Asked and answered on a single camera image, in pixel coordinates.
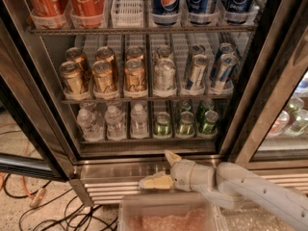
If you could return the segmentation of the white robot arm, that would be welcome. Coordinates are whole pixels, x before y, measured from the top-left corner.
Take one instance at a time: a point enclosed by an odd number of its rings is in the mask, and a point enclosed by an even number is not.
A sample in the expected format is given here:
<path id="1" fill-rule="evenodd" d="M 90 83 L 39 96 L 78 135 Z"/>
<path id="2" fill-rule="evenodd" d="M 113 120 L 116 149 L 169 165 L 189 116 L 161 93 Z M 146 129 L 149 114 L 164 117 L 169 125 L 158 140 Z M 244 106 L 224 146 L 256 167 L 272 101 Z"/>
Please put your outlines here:
<path id="1" fill-rule="evenodd" d="M 170 173 L 162 171 L 140 180 L 142 189 L 170 189 L 200 193 L 224 209 L 238 209 L 250 200 L 290 224 L 308 231 L 308 198 L 233 163 L 216 167 L 198 164 L 167 150 Z"/>

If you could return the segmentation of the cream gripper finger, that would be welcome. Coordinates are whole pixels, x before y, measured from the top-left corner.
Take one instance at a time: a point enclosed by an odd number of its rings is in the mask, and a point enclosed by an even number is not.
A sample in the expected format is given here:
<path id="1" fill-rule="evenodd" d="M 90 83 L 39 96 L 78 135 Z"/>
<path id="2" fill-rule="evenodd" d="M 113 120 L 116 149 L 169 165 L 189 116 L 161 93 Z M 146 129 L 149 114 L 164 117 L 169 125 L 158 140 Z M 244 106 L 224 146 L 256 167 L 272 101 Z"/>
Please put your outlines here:
<path id="1" fill-rule="evenodd" d="M 182 158 L 179 155 L 171 152 L 170 150 L 165 151 L 165 156 L 171 166 L 182 160 Z"/>
<path id="2" fill-rule="evenodd" d="M 168 190 L 173 187 L 173 181 L 170 175 L 160 171 L 141 179 L 139 186 L 142 189 Z"/>

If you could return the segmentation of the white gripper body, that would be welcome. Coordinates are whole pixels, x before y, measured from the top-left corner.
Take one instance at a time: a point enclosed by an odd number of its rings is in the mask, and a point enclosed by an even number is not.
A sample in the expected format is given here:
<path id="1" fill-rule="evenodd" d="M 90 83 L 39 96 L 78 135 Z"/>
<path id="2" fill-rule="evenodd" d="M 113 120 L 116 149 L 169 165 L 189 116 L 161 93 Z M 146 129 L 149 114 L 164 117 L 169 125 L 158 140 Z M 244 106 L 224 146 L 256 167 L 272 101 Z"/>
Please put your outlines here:
<path id="1" fill-rule="evenodd" d="M 185 192 L 209 192 L 215 185 L 215 169 L 190 160 L 174 163 L 170 175 L 175 188 Z"/>

